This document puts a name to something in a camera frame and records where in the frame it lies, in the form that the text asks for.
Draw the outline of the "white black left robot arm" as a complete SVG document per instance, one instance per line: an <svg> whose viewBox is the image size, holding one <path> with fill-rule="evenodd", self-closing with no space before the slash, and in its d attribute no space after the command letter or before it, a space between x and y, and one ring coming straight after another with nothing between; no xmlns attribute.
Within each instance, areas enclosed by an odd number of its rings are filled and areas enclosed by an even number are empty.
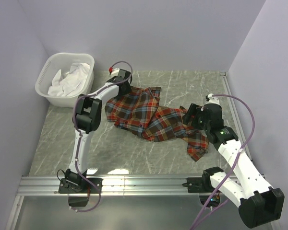
<svg viewBox="0 0 288 230"><path fill-rule="evenodd" d="M91 139L101 122L102 106L112 98L131 91L132 71L119 68L109 69L111 78L98 90L81 94L73 110L75 145L69 168L64 173L65 185L77 193L83 192L89 181L86 178L87 155Z"/></svg>

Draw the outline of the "red brown plaid shirt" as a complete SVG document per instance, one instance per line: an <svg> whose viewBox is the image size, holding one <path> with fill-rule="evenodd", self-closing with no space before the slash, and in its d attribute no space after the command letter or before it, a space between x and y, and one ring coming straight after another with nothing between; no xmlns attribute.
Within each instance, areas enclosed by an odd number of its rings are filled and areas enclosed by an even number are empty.
<svg viewBox="0 0 288 230"><path fill-rule="evenodd" d="M198 161L207 153L209 141L191 124L183 124L187 109L161 106L161 88L132 87L129 94L110 99L105 105L108 122L139 138L161 142L180 138L187 142L187 154Z"/></svg>

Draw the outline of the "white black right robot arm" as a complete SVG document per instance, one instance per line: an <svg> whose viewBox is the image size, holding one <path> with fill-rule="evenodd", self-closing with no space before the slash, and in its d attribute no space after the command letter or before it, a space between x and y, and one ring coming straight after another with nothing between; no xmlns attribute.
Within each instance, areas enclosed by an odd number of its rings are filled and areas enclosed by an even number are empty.
<svg viewBox="0 0 288 230"><path fill-rule="evenodd" d="M265 180L245 153L237 134L224 125L220 104L191 104L183 123L205 132L238 179L235 182L222 169L213 167L202 175L204 190L222 192L238 207L241 220L250 229L280 219L284 193Z"/></svg>

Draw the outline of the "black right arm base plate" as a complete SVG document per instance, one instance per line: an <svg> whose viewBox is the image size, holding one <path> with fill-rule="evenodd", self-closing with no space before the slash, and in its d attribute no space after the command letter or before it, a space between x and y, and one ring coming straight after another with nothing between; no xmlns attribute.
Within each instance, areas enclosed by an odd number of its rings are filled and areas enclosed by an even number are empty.
<svg viewBox="0 0 288 230"><path fill-rule="evenodd" d="M188 177L182 186L187 188L188 193L208 193L214 190L210 181L203 177Z"/></svg>

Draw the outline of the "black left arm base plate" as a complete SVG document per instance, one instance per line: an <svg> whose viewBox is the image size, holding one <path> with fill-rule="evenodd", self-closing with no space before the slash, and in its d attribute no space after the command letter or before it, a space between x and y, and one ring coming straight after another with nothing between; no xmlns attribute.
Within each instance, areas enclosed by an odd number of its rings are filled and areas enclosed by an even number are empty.
<svg viewBox="0 0 288 230"><path fill-rule="evenodd" d="M89 182L82 180L80 185L61 179L58 193L59 194L97 194L101 192L102 179L101 178L89 178L89 181L97 186L94 188Z"/></svg>

